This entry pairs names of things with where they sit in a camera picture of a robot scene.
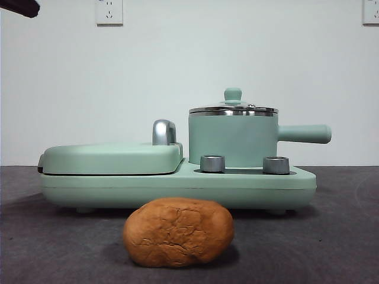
metal handle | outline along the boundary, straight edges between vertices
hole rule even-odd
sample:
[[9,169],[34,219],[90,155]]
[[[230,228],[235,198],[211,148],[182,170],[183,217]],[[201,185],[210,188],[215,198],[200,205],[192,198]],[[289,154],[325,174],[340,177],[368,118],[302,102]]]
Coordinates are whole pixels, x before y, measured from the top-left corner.
[[153,145],[176,143],[175,124],[170,120],[157,120],[153,125]]

mint green saucepan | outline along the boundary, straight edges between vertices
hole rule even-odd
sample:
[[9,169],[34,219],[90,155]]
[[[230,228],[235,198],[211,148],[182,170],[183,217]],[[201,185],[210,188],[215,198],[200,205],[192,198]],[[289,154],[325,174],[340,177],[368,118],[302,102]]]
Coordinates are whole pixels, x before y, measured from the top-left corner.
[[189,162],[221,155],[227,167],[259,167],[263,158],[277,155],[278,141],[326,144],[327,125],[279,126],[278,110],[241,101],[242,91],[228,88],[225,101],[189,111]]

appliance base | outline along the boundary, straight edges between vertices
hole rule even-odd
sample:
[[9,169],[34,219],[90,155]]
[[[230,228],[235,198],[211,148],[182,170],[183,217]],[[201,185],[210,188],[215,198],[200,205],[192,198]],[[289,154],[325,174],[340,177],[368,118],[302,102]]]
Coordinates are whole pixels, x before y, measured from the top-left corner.
[[163,197],[214,200],[226,208],[267,209],[285,212],[309,204],[316,191],[316,176],[290,167],[292,175],[201,173],[199,165],[184,159],[165,175],[46,175],[43,195],[51,203],[91,212],[95,208],[139,208]]

dark countertop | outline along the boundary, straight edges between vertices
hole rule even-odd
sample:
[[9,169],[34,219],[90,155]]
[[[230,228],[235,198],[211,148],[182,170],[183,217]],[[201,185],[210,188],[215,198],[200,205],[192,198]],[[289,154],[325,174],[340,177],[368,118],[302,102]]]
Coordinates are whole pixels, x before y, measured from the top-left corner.
[[48,203],[36,167],[1,167],[1,283],[379,283],[379,167],[303,167],[311,204],[286,216],[231,210],[215,261],[138,267],[121,232],[133,210],[80,215]]

electrical outlet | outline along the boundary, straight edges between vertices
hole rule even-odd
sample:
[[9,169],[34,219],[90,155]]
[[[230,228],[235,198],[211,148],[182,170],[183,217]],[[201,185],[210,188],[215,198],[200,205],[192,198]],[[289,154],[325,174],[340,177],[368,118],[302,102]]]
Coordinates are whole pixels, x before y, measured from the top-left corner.
[[363,0],[363,24],[379,25],[379,0]]
[[124,0],[96,0],[97,25],[123,25]]

